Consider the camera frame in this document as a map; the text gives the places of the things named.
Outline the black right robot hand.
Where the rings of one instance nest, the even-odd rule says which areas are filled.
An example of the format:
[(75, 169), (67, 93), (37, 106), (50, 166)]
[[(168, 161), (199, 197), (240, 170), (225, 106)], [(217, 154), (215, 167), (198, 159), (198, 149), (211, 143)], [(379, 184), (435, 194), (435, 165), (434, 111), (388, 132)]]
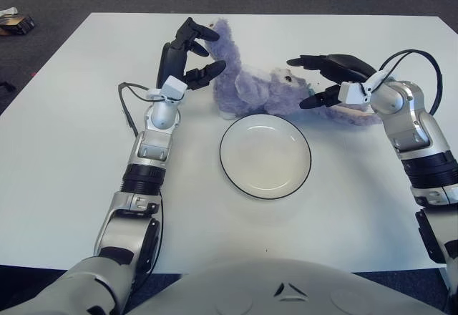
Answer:
[(318, 70), (323, 77), (335, 83), (323, 92), (302, 100), (299, 105), (301, 109), (338, 105), (341, 103), (338, 94), (342, 82), (363, 83), (376, 73), (372, 66), (348, 54), (301, 55), (299, 58), (289, 59), (287, 64), (307, 70)]

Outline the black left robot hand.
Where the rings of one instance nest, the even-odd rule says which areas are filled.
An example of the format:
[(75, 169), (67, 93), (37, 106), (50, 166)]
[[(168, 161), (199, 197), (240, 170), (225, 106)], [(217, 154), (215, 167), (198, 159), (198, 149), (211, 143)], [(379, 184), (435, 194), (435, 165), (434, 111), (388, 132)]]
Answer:
[(200, 57), (209, 57), (209, 51), (196, 39), (216, 42), (220, 35), (206, 26), (197, 24), (188, 17), (177, 30), (175, 39), (165, 43), (162, 48), (160, 66), (157, 75), (157, 88), (161, 88), (169, 76), (173, 76), (187, 85), (188, 89), (197, 90), (206, 87), (226, 68), (224, 60), (208, 64), (202, 69), (185, 72), (187, 53), (192, 52)]

